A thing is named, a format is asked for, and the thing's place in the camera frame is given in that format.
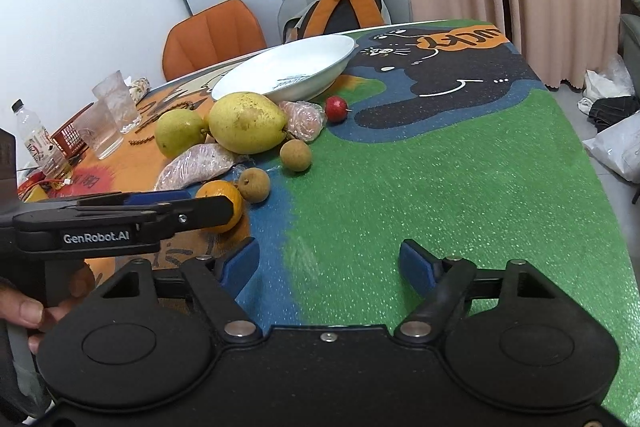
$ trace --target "orange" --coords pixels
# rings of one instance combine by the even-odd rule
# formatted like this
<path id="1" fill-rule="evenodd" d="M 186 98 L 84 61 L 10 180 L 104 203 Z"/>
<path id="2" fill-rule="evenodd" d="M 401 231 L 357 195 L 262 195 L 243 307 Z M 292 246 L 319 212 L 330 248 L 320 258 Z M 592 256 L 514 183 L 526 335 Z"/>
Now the orange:
<path id="1" fill-rule="evenodd" d="M 209 227 L 206 230 L 213 233 L 222 233 L 227 230 L 231 230 L 238 224 L 242 217 L 242 206 L 244 201 L 240 192 L 236 186 L 231 182 L 225 182 L 224 180 L 213 180 L 212 182 L 205 183 L 196 192 L 196 198 L 210 198 L 212 196 L 226 196 L 234 206 L 234 215 L 226 225 L 218 225 L 217 227 Z"/>

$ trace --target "orange and black backpack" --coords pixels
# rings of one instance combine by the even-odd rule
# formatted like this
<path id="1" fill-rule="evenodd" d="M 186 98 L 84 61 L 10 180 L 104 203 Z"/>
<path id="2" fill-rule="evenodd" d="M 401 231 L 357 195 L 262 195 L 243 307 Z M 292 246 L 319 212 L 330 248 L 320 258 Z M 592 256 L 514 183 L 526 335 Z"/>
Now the orange and black backpack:
<path id="1" fill-rule="evenodd" d="M 285 42 L 391 24 L 383 0 L 317 0 L 289 19 Z"/>

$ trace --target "red plastic basket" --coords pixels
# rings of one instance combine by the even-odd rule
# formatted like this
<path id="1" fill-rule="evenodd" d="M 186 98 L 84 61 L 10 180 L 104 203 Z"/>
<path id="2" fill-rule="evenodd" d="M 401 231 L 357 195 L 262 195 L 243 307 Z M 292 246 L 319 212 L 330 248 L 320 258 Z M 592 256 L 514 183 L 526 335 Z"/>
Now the red plastic basket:
<path id="1" fill-rule="evenodd" d="M 84 113 L 88 108 L 90 108 L 94 103 L 90 103 L 86 107 L 83 107 L 80 111 L 78 111 L 73 117 L 71 117 L 60 129 L 55 131 L 51 135 L 52 139 L 58 144 L 62 153 L 65 155 L 67 159 L 78 155 L 84 149 L 86 149 L 87 144 L 84 143 L 84 140 L 78 134 L 78 131 L 75 130 L 73 123 Z"/>

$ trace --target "small brown fruit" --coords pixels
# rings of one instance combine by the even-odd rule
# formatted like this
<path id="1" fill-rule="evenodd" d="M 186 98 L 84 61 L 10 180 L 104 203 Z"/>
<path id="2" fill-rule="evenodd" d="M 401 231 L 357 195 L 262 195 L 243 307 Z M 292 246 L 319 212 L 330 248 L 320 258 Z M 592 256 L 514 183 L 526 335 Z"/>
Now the small brown fruit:
<path id="1" fill-rule="evenodd" d="M 280 159 L 287 169 L 303 172 L 311 165 L 311 149 L 302 140 L 291 140 L 280 149 Z"/>
<path id="2" fill-rule="evenodd" d="M 269 175 L 255 167 L 246 169 L 238 178 L 238 190 L 249 203 L 261 203 L 267 199 L 271 190 Z"/>

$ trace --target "bottle cap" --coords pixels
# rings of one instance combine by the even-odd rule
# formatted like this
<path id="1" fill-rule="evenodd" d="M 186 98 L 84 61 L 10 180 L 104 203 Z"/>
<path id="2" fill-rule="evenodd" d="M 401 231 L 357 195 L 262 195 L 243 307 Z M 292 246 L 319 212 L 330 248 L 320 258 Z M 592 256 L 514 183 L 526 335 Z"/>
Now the bottle cap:
<path id="1" fill-rule="evenodd" d="M 18 100 L 16 100 L 16 101 L 14 102 L 14 105 L 12 105 L 12 106 L 11 106 L 11 110 L 12 110 L 13 112 L 18 112 L 18 111 L 20 111 L 20 110 L 21 110 L 21 108 L 23 108 L 23 107 L 24 107 L 24 104 L 22 103 L 22 100 L 20 100 L 20 98 L 18 98 Z"/>

